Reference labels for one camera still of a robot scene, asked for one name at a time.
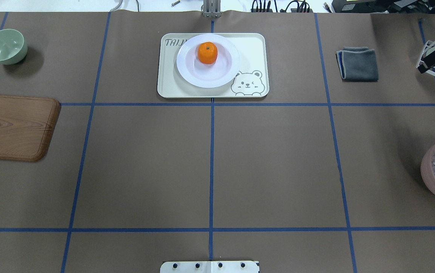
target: white bracket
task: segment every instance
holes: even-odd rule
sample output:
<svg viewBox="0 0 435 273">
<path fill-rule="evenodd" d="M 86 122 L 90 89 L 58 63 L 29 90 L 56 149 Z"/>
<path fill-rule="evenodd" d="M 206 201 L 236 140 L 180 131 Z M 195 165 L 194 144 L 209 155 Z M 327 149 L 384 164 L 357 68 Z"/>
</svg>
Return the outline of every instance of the white bracket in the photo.
<svg viewBox="0 0 435 273">
<path fill-rule="evenodd" d="M 420 57 L 418 58 L 418 62 L 416 63 L 416 67 L 419 67 L 420 65 L 423 65 L 424 62 L 421 60 L 423 55 L 434 45 L 434 42 L 427 41 L 427 43 L 423 46 L 423 50 L 421 51 Z M 430 74 L 435 77 L 435 72 L 431 69 L 428 69 L 425 73 Z"/>
<path fill-rule="evenodd" d="M 164 262 L 160 273 L 259 273 L 258 261 Z"/>
<path fill-rule="evenodd" d="M 202 15 L 204 17 L 221 17 L 221 0 L 204 0 L 202 5 Z"/>
</svg>

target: folded cloth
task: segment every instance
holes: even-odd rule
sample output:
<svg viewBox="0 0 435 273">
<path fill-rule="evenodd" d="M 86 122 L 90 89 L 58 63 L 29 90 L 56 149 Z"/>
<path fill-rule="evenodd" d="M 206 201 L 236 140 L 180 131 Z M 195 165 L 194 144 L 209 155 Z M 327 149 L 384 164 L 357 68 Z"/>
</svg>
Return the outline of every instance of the folded cloth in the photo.
<svg viewBox="0 0 435 273">
<path fill-rule="evenodd" d="M 337 63 L 342 79 L 375 82 L 379 79 L 375 51 L 367 47 L 344 47 L 337 51 Z"/>
</svg>

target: brown table surface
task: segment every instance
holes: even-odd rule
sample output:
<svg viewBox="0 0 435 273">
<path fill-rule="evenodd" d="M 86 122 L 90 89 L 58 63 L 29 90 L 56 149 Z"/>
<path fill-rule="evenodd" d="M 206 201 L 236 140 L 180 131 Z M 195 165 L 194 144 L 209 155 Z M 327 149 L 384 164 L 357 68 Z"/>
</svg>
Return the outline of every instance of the brown table surface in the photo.
<svg viewBox="0 0 435 273">
<path fill-rule="evenodd" d="M 0 272 L 435 272 L 419 18 L 434 39 L 435 15 L 224 12 L 214 32 L 265 37 L 269 94 L 168 100 L 160 39 L 210 32 L 200 12 L 0 13 L 29 44 L 0 94 L 62 104 L 46 157 L 0 161 Z M 343 46 L 375 49 L 379 81 L 343 82 Z"/>
</svg>

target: white tray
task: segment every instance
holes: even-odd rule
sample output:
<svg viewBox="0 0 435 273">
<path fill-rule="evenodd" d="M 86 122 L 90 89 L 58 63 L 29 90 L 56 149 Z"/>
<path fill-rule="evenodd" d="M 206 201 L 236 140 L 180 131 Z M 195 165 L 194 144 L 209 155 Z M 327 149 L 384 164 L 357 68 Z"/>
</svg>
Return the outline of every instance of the white tray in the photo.
<svg viewBox="0 0 435 273">
<path fill-rule="evenodd" d="M 157 91 L 162 97 L 261 98 L 267 95 L 270 86 L 266 45 L 264 37 L 259 33 L 215 33 L 228 38 L 240 53 L 240 73 L 229 83 L 217 88 L 200 88 L 184 80 L 177 70 L 177 53 L 183 43 L 200 34 L 202 33 L 168 33 L 162 37 L 157 83 Z"/>
</svg>

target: white plate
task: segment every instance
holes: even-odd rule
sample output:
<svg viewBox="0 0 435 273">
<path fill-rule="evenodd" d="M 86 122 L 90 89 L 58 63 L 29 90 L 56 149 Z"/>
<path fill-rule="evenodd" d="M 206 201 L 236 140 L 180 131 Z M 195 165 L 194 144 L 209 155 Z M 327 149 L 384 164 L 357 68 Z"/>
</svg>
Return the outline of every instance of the white plate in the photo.
<svg viewBox="0 0 435 273">
<path fill-rule="evenodd" d="M 200 44 L 212 42 L 217 47 L 214 64 L 203 64 L 197 59 Z M 201 88 L 216 88 L 236 77 L 241 65 L 236 46 L 227 38 L 216 34 L 202 34 L 185 42 L 177 54 L 177 69 L 192 85 Z"/>
</svg>

